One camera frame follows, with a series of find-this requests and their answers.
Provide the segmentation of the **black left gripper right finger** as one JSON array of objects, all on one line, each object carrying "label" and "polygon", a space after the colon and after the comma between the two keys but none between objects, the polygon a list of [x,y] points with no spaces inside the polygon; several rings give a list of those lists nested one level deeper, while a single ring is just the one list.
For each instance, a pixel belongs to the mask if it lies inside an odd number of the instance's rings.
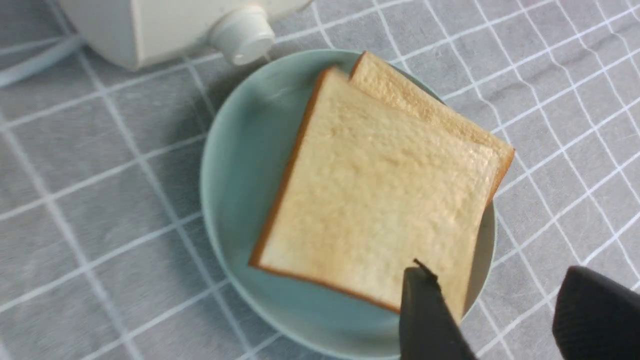
[{"label": "black left gripper right finger", "polygon": [[570,266],[551,332],[564,360],[638,360],[640,296],[593,269]]}]

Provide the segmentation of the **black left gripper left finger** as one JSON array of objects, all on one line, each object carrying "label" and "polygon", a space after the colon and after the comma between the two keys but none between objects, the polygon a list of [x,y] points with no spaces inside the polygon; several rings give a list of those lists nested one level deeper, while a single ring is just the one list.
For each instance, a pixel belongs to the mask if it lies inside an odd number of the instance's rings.
[{"label": "black left gripper left finger", "polygon": [[442,294],[438,276],[414,259],[403,272],[398,322],[402,360],[475,360]]}]

